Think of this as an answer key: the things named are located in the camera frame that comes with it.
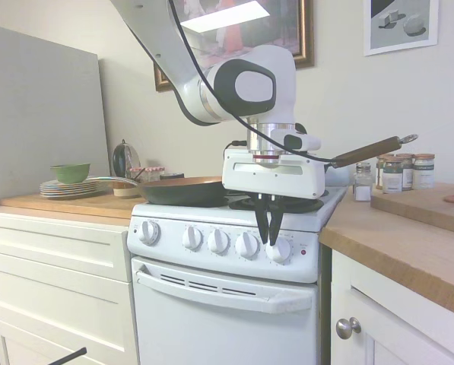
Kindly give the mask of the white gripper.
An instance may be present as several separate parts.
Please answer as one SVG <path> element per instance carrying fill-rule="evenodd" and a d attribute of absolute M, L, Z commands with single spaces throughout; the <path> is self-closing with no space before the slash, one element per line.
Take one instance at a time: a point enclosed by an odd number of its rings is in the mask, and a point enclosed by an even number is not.
<path fill-rule="evenodd" d="M 226 189 L 257 193 L 254 212 L 261 241 L 266 244 L 269 235 L 269 245 L 274 246 L 284 216 L 282 196 L 321 197 L 325 191 L 325 164 L 293 154 L 282 154 L 275 163 L 257 163 L 247 150 L 227 149 L 222 183 Z M 267 195 L 271 195 L 269 225 Z"/>

